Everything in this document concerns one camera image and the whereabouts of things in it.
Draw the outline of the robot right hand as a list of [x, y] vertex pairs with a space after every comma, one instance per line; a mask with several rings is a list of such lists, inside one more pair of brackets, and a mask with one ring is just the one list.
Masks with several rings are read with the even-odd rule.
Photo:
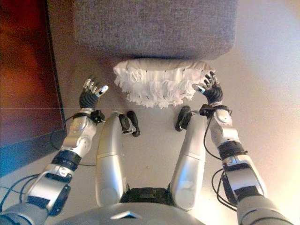
[[216, 74], [213, 71], [205, 74], [199, 83], [193, 83], [192, 88], [202, 93], [209, 105], [220, 104], [223, 100], [223, 92]]

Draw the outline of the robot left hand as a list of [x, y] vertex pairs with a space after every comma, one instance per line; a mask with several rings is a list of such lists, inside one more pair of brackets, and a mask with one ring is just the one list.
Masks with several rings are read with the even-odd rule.
[[108, 85], [100, 86], [100, 82], [93, 76], [86, 79], [79, 97], [80, 108], [95, 110], [98, 100], [108, 89]]

